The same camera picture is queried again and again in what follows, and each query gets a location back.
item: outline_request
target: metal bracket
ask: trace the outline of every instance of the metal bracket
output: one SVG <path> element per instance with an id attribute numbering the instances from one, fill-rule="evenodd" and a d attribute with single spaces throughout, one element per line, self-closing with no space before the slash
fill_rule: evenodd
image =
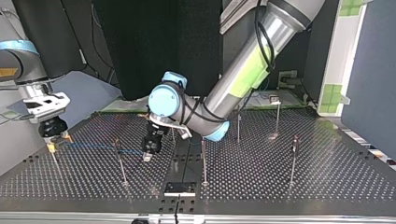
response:
<path id="1" fill-rule="evenodd" d="M 183 124 L 180 125 L 176 121 L 172 121 L 169 118 L 162 118 L 162 117 L 159 117 L 152 113 L 149 115 L 149 119 L 158 125 L 177 129 L 181 135 L 181 138 L 183 138 L 183 139 L 192 137 L 190 129 L 186 125 L 183 125 Z"/>
<path id="2" fill-rule="evenodd" d="M 340 104 L 349 105 L 350 104 L 350 99 L 348 97 L 346 97 L 345 95 L 341 95 Z"/>
<path id="3" fill-rule="evenodd" d="M 262 0 L 261 6 L 266 6 L 268 0 Z M 256 7 L 257 1 L 233 0 L 224 9 L 220 16 L 220 33 L 224 35 L 237 21 L 239 21 L 251 9 Z"/>
<path id="4" fill-rule="evenodd" d="M 195 182 L 169 182 L 165 187 L 165 197 L 195 197 Z"/>

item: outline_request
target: gray robot arm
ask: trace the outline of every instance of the gray robot arm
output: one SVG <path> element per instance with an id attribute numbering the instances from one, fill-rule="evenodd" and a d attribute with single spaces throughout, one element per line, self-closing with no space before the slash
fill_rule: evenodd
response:
<path id="1" fill-rule="evenodd" d="M 268 1 L 260 21 L 273 44 L 275 56 L 296 33 L 306 29 L 323 3 L 324 0 Z M 266 38 L 261 35 L 261 39 L 264 50 L 269 52 Z M 252 89 L 260 86 L 268 76 L 267 67 L 257 37 L 252 35 L 202 103 L 183 93 L 186 78 L 166 72 L 163 82 L 148 98 L 150 121 L 156 127 L 178 128 L 183 138 L 191 136 L 190 128 L 208 140 L 219 141 L 230 126 L 227 117 Z M 143 148 L 152 152 L 149 144 Z"/>

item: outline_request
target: black cable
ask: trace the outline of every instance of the black cable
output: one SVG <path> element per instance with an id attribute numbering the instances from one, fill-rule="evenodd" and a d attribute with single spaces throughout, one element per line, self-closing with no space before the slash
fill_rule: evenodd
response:
<path id="1" fill-rule="evenodd" d="M 96 48 L 95 38 L 94 38 L 94 34 L 93 34 L 93 21 L 94 21 L 94 17 L 93 17 L 93 2 L 91 2 L 91 5 L 92 5 L 92 10 L 91 10 L 91 38 L 92 38 L 93 49 L 95 50 L 97 56 L 100 58 L 102 63 L 104 63 L 110 69 L 114 70 L 114 67 L 111 66 L 108 62 L 105 61 L 105 59 L 102 57 L 102 55 L 99 53 L 98 49 Z"/>
<path id="2" fill-rule="evenodd" d="M 271 73 L 275 69 L 274 45 L 272 44 L 271 38 L 268 36 L 267 32 L 265 31 L 264 26 L 259 21 L 261 2 L 262 2 L 262 0 L 257 1 L 256 11 L 255 11 L 255 15 L 254 15 L 254 28 L 255 28 L 255 32 L 256 32 L 257 41 L 259 43 L 259 47 L 262 52 L 262 56 L 263 56 L 265 62 L 267 63 L 267 71 Z M 265 52 L 264 46 L 262 44 L 262 37 L 261 37 L 259 30 L 264 35 L 264 37 L 267 41 L 268 47 L 270 48 L 270 51 L 271 51 L 270 58 L 267 56 L 267 54 Z"/>
<path id="3" fill-rule="evenodd" d="M 66 7 L 64 6 L 64 0 L 61 0 L 61 5 L 62 5 L 62 8 L 64 9 L 64 15 L 66 16 L 67 21 L 69 22 L 70 28 L 72 29 L 73 36 L 74 36 L 75 39 L 76 39 L 78 48 L 79 48 L 79 50 L 81 50 L 82 57 L 84 58 L 84 61 L 85 61 L 84 67 L 83 67 L 81 70 L 79 70 L 79 71 L 82 72 L 82 71 L 85 70 L 87 67 L 90 67 L 91 70 L 96 74 L 96 77 L 97 77 L 98 79 L 100 79 L 100 80 L 103 80 L 103 79 L 100 77 L 98 71 L 97 71 L 95 68 L 93 68 L 93 66 L 88 62 L 88 59 L 87 59 L 87 57 L 85 56 L 86 54 L 85 54 L 84 50 L 82 49 L 81 43 L 79 43 L 79 41 L 78 41 L 78 36 L 77 36 L 76 30 L 75 30 L 75 28 L 74 28 L 74 26 L 73 26 L 72 21 L 70 20 L 70 17 L 69 17 L 69 14 L 67 13 Z"/>
<path id="4" fill-rule="evenodd" d="M 312 98 L 312 96 L 311 96 L 311 95 L 309 94 L 309 92 L 306 90 L 305 84 L 304 84 L 303 79 L 302 79 L 301 77 L 300 77 L 300 81 L 301 81 L 301 85 L 303 86 L 303 89 L 304 89 L 304 91 L 305 91 L 305 94 L 307 94 L 307 95 L 308 95 L 308 98 L 311 99 L 310 101 L 312 101 L 312 104 L 314 104 L 314 106 L 315 106 L 316 108 L 318 108 L 317 103 L 314 102 L 314 98 Z"/>
<path id="5" fill-rule="evenodd" d="M 194 114 L 195 110 L 196 110 L 197 107 L 198 107 L 198 104 L 199 104 L 199 101 L 195 100 L 195 105 L 194 105 L 194 107 L 192 108 L 192 111 L 190 111 L 190 114 L 189 114 L 189 116 L 187 117 L 186 121 L 184 121 L 184 125 L 187 125 L 187 124 L 189 123 L 190 119 L 192 118 L 192 115 Z"/>

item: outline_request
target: thin metal pin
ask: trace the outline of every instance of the thin metal pin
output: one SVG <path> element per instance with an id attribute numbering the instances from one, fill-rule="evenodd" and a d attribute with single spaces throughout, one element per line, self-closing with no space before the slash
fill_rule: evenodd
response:
<path id="1" fill-rule="evenodd" d="M 173 141 L 175 143 L 176 139 L 175 139 L 175 130 L 174 130 L 174 128 L 172 128 L 172 139 L 173 139 Z"/>
<path id="2" fill-rule="evenodd" d="M 294 135 L 293 143 L 292 143 L 292 151 L 293 151 L 293 164 L 291 166 L 291 175 L 290 175 L 290 188 L 294 185 L 293 179 L 294 179 L 294 170 L 295 170 L 295 164 L 296 164 L 296 159 L 298 156 L 298 152 L 300 151 L 300 138 L 298 135 Z"/>
<path id="3" fill-rule="evenodd" d="M 123 167 L 123 163 L 122 163 L 122 158 L 121 157 L 120 157 L 120 166 L 121 166 L 121 170 L 122 170 L 122 177 L 123 177 L 123 180 L 124 180 L 123 184 L 124 185 L 128 185 L 128 181 L 126 180 L 125 170 L 124 170 L 124 167 Z"/>
<path id="4" fill-rule="evenodd" d="M 204 186 L 208 186 L 209 183 L 207 182 L 207 176 L 206 176 L 206 145 L 205 145 L 205 140 L 203 139 L 201 141 L 201 150 L 202 150 L 202 157 L 204 161 L 204 183 L 202 183 Z"/>
<path id="5" fill-rule="evenodd" d="M 280 115 L 280 104 L 277 105 L 277 110 L 276 110 L 276 128 L 275 128 L 276 135 L 277 135 L 277 129 L 279 127 L 279 115 Z"/>
<path id="6" fill-rule="evenodd" d="M 240 128 L 241 121 L 242 121 L 242 116 L 241 116 L 241 114 L 238 114 L 238 139 L 237 139 L 238 143 L 241 141 L 241 135 L 240 135 L 240 132 L 241 132 L 241 128 Z"/>

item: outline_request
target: gray wall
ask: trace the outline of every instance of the gray wall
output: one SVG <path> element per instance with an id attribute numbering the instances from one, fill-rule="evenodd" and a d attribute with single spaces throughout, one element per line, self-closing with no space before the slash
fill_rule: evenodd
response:
<path id="1" fill-rule="evenodd" d="M 0 7 L 14 9 L 11 0 L 0 1 Z M 10 17 L 9 19 L 21 28 L 15 18 Z M 14 31 L 5 23 L 2 16 L 0 16 L 0 31 L 0 41 L 15 38 Z M 13 82 L 0 83 L 0 85 L 12 84 Z M 7 110 L 7 105 L 20 99 L 18 91 L 0 91 L 0 113 Z M 29 121 L 10 121 L 0 125 L 0 175 L 45 145 L 38 135 L 37 128 L 37 125 L 33 125 Z"/>
<path id="2" fill-rule="evenodd" d="M 342 122 L 396 158 L 396 1 L 369 3 L 353 64 Z"/>

